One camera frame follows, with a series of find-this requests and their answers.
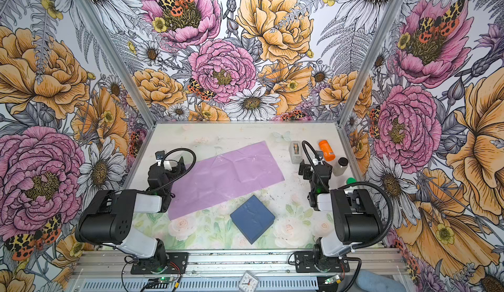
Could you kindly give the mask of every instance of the orange bottle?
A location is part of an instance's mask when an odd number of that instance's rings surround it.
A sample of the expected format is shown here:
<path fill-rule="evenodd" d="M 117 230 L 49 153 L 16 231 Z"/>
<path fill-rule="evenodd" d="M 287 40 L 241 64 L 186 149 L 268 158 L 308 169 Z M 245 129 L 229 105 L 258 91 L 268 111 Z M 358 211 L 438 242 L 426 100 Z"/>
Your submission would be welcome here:
<path fill-rule="evenodd" d="M 326 159 L 327 162 L 330 162 L 334 160 L 336 157 L 334 155 L 333 150 L 331 149 L 331 146 L 327 142 L 327 140 L 322 140 L 318 143 L 318 146 L 320 147 L 320 150 L 324 153 L 324 158 Z"/>

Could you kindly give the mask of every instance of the lavender fabric sheet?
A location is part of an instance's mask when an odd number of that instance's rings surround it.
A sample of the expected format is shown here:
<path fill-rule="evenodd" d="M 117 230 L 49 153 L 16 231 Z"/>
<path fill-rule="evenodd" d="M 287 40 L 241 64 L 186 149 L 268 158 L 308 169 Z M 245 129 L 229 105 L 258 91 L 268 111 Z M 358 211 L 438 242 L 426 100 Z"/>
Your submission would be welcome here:
<path fill-rule="evenodd" d="M 196 162 L 173 183 L 170 220 L 282 182 L 283 174 L 265 141 Z"/>

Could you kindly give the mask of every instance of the red wire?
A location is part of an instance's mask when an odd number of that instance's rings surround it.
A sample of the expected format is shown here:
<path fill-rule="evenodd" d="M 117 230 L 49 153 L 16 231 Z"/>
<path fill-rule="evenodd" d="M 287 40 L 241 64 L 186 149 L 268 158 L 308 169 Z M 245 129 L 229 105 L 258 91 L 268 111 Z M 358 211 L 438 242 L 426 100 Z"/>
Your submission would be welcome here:
<path fill-rule="evenodd" d="M 341 278 L 341 280 L 343 280 L 345 278 L 345 268 L 343 267 L 343 264 L 340 263 L 341 265 L 341 270 L 343 270 L 343 278 Z"/>

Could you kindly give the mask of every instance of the pink peony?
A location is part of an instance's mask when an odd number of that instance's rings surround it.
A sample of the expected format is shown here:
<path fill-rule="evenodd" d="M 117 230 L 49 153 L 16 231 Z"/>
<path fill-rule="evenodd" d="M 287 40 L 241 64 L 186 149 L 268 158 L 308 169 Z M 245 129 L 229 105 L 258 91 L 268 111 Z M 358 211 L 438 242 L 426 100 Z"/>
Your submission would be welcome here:
<path fill-rule="evenodd" d="M 429 162 L 441 139 L 432 94 L 420 86 L 394 86 L 380 108 L 376 154 L 394 159 L 406 173 L 419 171 Z"/>
<path fill-rule="evenodd" d="M 159 0 L 142 0 L 144 20 L 154 21 L 154 33 L 162 36 L 164 49 L 184 49 L 189 45 L 198 45 L 219 34 L 221 9 L 217 0 L 194 0 L 183 14 L 174 17 L 164 13 Z"/>
<path fill-rule="evenodd" d="M 221 39 L 208 41 L 189 58 L 192 78 L 216 94 L 214 100 L 228 103 L 229 97 L 255 85 L 254 60 L 246 49 Z"/>
<path fill-rule="evenodd" d="M 84 153 L 67 135 L 31 127 L 0 138 L 0 235 L 3 240 L 40 230 L 58 213 L 71 220 L 81 206 L 75 194 Z"/>
<path fill-rule="evenodd" d="M 450 6 L 442 8 L 441 3 L 432 6 L 431 2 L 420 0 L 406 18 L 406 24 L 401 26 L 398 48 L 387 62 L 389 69 L 411 83 L 421 83 L 427 88 L 437 87 L 453 75 L 471 50 L 464 48 L 473 22 L 473 18 L 466 20 L 467 6 L 468 1 L 465 0 L 458 17 L 460 23 L 451 33 L 447 36 L 434 35 L 427 43 L 421 43 L 419 20 L 427 17 L 436 20 Z"/>

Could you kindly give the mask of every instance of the clock face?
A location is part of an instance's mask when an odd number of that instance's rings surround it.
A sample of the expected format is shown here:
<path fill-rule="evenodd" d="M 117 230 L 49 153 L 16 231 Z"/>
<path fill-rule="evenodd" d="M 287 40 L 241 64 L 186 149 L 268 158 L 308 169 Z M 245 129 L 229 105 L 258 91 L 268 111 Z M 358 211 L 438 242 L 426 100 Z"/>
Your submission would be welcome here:
<path fill-rule="evenodd" d="M 259 285 L 259 279 L 255 276 L 251 275 L 248 272 L 245 272 L 243 277 L 241 277 L 240 282 L 238 283 L 238 289 L 242 292 L 254 292 Z"/>

